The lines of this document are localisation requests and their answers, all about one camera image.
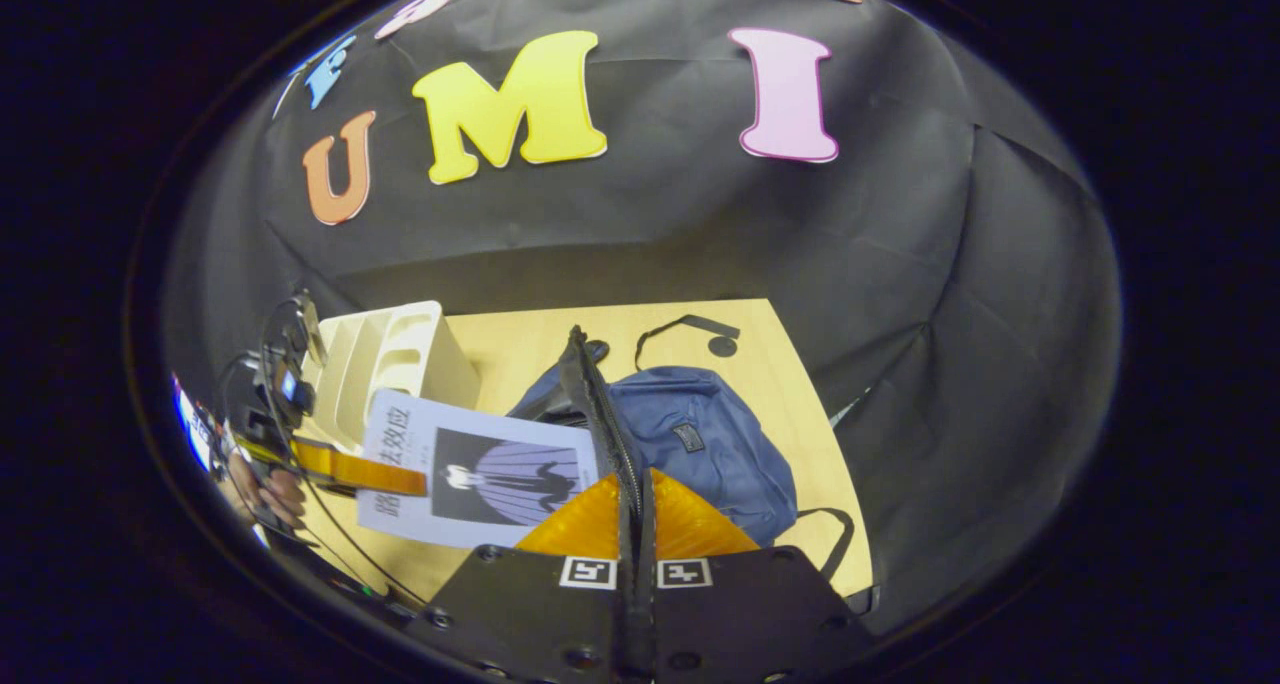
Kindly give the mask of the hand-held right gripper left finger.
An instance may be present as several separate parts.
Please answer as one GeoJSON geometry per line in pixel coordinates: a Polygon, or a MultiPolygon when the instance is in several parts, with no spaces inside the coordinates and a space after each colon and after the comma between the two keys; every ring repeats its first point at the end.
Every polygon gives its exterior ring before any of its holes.
{"type": "Polygon", "coordinates": [[[480,546],[425,608],[425,643],[495,684],[641,684],[641,480],[617,558],[480,546]]]}

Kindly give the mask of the white bookshelf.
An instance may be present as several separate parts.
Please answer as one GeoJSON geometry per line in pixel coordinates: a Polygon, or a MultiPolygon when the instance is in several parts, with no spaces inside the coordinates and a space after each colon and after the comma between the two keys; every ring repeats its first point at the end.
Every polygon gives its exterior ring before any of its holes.
{"type": "Polygon", "coordinates": [[[383,389],[474,409],[481,378],[436,301],[328,318],[317,324],[328,360],[306,355],[314,412],[300,434],[357,453],[383,389]]]}

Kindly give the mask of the white and blue banner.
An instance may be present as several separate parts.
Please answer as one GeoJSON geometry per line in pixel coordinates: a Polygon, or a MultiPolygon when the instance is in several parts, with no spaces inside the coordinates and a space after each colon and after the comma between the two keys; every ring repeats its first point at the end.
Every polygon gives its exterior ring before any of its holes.
{"type": "Polygon", "coordinates": [[[215,416],[197,400],[188,396],[175,373],[170,374],[172,389],[183,430],[201,466],[215,482],[229,475],[225,441],[215,416]]]}

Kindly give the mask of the grey cover book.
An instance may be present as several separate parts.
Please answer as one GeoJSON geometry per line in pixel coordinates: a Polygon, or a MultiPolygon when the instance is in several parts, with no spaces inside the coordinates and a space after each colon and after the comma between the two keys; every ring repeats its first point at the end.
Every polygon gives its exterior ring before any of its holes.
{"type": "Polygon", "coordinates": [[[362,489],[360,526],[435,546],[511,547],[600,476],[591,434],[379,389],[362,456],[424,476],[425,494],[362,489]]]}

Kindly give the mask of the blue schoolbag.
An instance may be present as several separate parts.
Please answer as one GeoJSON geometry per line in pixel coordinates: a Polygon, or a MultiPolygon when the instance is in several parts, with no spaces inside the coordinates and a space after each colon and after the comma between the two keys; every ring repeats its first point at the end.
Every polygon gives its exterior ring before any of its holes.
{"type": "MultiPolygon", "coordinates": [[[[788,462],[764,432],[759,418],[724,379],[705,368],[641,368],[645,345],[676,327],[712,333],[710,351],[737,352],[740,329],[686,314],[637,337],[635,373],[608,383],[620,429],[628,434],[634,461],[653,469],[657,556],[664,560],[745,553],[774,544],[800,519],[829,515],[840,534],[818,571],[831,580],[844,564],[856,525],[840,509],[800,510],[788,462]]],[[[588,425],[586,414],[570,402],[559,364],[548,368],[507,412],[511,418],[562,427],[588,425]]],[[[521,542],[549,555],[598,556],[609,539],[589,541],[584,505],[553,515],[521,542]]]]}

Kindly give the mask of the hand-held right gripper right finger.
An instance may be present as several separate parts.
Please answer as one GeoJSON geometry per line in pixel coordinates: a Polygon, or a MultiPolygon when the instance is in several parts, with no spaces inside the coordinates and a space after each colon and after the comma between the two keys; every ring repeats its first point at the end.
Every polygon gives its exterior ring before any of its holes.
{"type": "Polygon", "coordinates": [[[814,565],[797,547],[760,548],[703,497],[653,475],[658,558],[653,684],[822,684],[860,669],[874,642],[832,587],[856,526],[814,565]]]}

